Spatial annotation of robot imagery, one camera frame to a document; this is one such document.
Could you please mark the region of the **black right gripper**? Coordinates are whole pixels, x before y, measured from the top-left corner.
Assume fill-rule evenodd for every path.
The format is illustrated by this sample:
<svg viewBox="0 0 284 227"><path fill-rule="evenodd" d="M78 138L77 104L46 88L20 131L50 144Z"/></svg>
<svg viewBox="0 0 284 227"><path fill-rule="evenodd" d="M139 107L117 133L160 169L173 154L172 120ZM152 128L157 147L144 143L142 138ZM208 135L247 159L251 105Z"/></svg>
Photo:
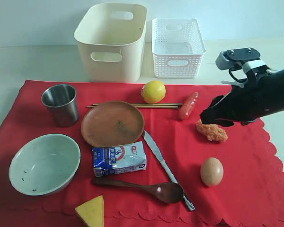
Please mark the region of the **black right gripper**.
<svg viewBox="0 0 284 227"><path fill-rule="evenodd" d="M277 72L262 76L242 92L231 91L225 98L215 97L200 114L200 120L203 124L233 126L235 122L249 124L281 111L284 111L284 72Z"/></svg>

